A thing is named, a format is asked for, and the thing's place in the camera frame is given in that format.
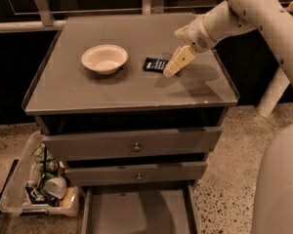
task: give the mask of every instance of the small box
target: small box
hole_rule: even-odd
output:
[[[167,59],[160,58],[146,58],[144,64],[144,71],[152,71],[162,73],[167,65]]]
[[[30,166],[38,161],[31,154],[41,143],[43,136],[36,132],[26,143],[20,160],[11,176],[0,200],[0,210],[14,215],[67,215],[77,216],[79,212],[79,190],[73,187],[70,202],[65,207],[52,207],[48,204],[32,205],[24,189]]]

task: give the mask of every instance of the tabletop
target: tabletop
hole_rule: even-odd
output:
[[[146,57],[170,59],[184,43],[174,31],[193,14],[69,17],[25,107],[28,115],[235,105],[237,95],[212,51],[172,78],[143,70]],[[128,52],[122,69],[103,76],[81,63],[90,48]]]

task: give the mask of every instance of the speckled floor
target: speckled floor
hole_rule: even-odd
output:
[[[194,191],[197,215],[204,234],[250,233],[256,178],[263,153],[272,138],[293,123],[293,103],[279,104],[269,119],[253,106],[229,110],[223,134],[208,157],[208,168]],[[0,191],[14,159],[21,156],[35,124],[0,126]],[[80,233],[77,218],[61,215],[1,214],[0,233]]]

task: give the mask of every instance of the drawer knob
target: drawer knob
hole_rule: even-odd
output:
[[[137,174],[137,180],[138,180],[138,181],[143,180],[143,175],[142,175],[142,174]]]
[[[141,148],[137,142],[134,143],[134,151],[135,152],[140,152]]]

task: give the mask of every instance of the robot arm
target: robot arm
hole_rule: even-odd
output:
[[[195,53],[207,51],[226,37],[258,29],[293,86],[293,17],[278,0],[228,0],[216,6],[175,35],[184,40],[167,64],[171,77],[189,64]]]
[[[195,53],[214,48],[223,39],[256,29],[251,23],[235,14],[227,1],[222,2],[205,15],[199,15],[190,24],[178,29],[176,37],[186,44],[178,48],[164,70],[171,77],[188,65]]]

